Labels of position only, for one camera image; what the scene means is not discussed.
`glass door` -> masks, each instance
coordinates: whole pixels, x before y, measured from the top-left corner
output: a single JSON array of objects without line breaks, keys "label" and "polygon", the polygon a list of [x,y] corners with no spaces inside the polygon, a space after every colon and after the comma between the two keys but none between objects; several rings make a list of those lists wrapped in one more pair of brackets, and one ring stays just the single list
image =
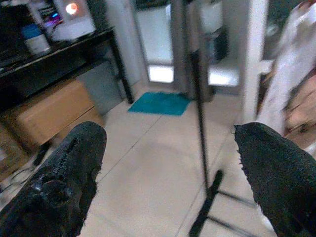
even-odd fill
[{"label": "glass door", "polygon": [[167,0],[137,0],[136,17],[145,50],[150,82],[173,82],[170,4]]}]

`glowing light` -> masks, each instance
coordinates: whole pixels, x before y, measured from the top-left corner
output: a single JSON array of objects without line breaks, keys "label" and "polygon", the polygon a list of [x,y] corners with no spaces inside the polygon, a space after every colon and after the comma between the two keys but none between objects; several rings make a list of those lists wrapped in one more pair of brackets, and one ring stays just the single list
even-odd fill
[{"label": "glowing light", "polygon": [[75,3],[70,3],[66,6],[66,12],[70,15],[75,15],[78,11],[78,6]]}]

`bright light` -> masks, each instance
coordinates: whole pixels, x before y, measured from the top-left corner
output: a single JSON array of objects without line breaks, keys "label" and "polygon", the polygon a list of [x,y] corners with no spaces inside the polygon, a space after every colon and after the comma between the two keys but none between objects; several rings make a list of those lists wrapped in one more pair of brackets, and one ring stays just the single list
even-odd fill
[{"label": "bright light", "polygon": [[78,6],[75,3],[70,3],[66,6],[66,12],[68,12],[70,15],[75,15],[78,11]]},{"label": "bright light", "polygon": [[149,79],[155,82],[172,83],[173,66],[149,66]]}]

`tiled floor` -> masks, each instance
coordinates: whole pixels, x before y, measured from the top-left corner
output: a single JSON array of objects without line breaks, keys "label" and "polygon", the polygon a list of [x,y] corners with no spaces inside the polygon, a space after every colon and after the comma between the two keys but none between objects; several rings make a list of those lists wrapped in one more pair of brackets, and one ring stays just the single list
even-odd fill
[{"label": "tiled floor", "polygon": [[[196,107],[181,117],[128,113],[125,102],[106,120],[108,143],[81,237],[185,237],[204,193]],[[225,172],[222,190],[252,199],[231,134],[240,101],[216,95],[205,104],[210,179]],[[260,221],[257,210],[218,196],[210,212],[259,237],[275,237]],[[207,222],[201,237],[235,237]]]}]

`black metal stand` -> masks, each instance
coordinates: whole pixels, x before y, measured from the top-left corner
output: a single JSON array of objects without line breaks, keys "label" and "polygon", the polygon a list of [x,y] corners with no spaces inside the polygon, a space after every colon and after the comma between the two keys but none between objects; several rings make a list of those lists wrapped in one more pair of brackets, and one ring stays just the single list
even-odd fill
[{"label": "black metal stand", "polygon": [[206,193],[206,198],[205,202],[202,206],[202,209],[200,210],[198,217],[194,224],[191,227],[189,236],[190,237],[198,237],[203,225],[206,220],[212,221],[214,223],[217,223],[232,232],[236,233],[239,236],[242,237],[256,237],[255,235],[242,230],[234,225],[231,225],[227,222],[224,222],[222,220],[219,220],[215,217],[208,216],[208,213],[212,207],[212,204],[214,202],[214,199],[217,194],[224,195],[226,197],[232,198],[235,201],[241,202],[247,206],[256,208],[256,204],[240,198],[236,197],[232,194],[229,194],[224,191],[219,191],[219,186],[222,182],[223,179],[223,171],[218,170],[215,179],[213,181],[213,184],[211,186],[208,185],[208,166],[207,166],[207,157],[206,157],[206,146],[205,146],[205,134],[204,134],[204,120],[203,120],[203,102],[202,102],[202,96],[200,92],[200,73],[199,73],[199,51],[195,51],[194,53],[191,54],[191,63],[192,63],[192,68],[193,68],[193,77],[195,80],[195,91],[196,91],[196,101],[197,101],[197,114],[198,114],[198,123],[199,123],[199,133],[200,133],[200,145],[201,145],[201,154],[202,154],[202,164],[203,164],[203,174],[204,174],[204,184],[205,184],[205,193]]}]

